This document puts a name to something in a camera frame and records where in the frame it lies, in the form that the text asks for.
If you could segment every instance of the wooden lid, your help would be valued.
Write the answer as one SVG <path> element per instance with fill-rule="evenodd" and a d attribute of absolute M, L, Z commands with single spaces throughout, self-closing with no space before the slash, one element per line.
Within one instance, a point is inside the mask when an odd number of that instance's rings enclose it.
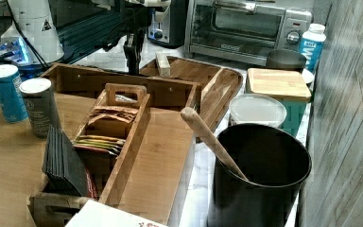
<path fill-rule="evenodd" d="M 311 93 L 302 75 L 295 71 L 250 68 L 246 89 L 278 99 L 309 101 Z"/>

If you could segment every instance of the wooden caddy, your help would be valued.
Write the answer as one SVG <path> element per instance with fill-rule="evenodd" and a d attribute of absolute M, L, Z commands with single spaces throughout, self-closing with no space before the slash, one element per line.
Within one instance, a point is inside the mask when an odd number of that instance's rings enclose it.
<path fill-rule="evenodd" d="M 101 91 L 103 87 L 105 90 L 97 97 L 95 106 L 110 105 L 108 100 L 114 96 L 113 91 L 137 95 L 139 113 L 132 123 L 100 122 L 88 128 L 86 116 L 72 138 L 90 131 L 116 136 L 123 133 L 126 144 L 117 159 L 84 157 L 97 184 L 98 201 L 167 226 L 178 226 L 195 146 L 195 136 L 181 119 L 180 111 L 184 107 L 198 111 L 200 85 L 174 79 L 111 75 L 65 64 L 54 65 L 43 77 L 51 79 L 57 93 L 66 91 L 79 96 L 95 96 L 97 89 L 81 80 L 105 79 Z M 41 192 L 29 198 L 30 213 L 37 226 L 63 226 L 87 200 L 91 200 L 46 193 L 47 184 L 48 179 L 44 177 Z"/>

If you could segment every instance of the wooden spoon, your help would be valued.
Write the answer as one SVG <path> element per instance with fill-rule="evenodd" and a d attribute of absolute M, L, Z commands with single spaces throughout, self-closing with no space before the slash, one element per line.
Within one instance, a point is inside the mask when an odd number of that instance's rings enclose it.
<path fill-rule="evenodd" d="M 219 143 L 216 137 L 205 125 L 199 114 L 190 107 L 185 107 L 181 110 L 181 118 L 187 125 L 196 133 L 196 135 L 205 143 L 206 146 L 215 154 L 217 159 L 228 167 L 232 172 L 237 174 L 240 178 L 248 181 L 240 168 L 235 164 L 232 157 L 226 149 Z"/>

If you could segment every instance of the toaster oven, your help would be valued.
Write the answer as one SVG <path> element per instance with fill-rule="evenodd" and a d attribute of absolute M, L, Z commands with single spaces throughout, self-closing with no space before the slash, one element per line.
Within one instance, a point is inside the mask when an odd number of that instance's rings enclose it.
<path fill-rule="evenodd" d="M 238 0 L 191 0 L 185 55 L 194 53 L 265 65 L 273 49 L 298 50 L 312 22 L 306 9 Z"/>

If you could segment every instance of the white bottle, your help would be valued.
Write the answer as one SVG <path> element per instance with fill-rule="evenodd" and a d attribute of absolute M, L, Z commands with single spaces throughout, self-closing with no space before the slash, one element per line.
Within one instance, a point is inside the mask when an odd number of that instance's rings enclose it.
<path fill-rule="evenodd" d="M 326 40 L 326 35 L 323 34 L 324 31 L 325 26 L 311 24 L 302 35 L 299 52 L 307 58 L 305 68 L 311 73 L 314 73 L 320 60 L 320 53 Z"/>

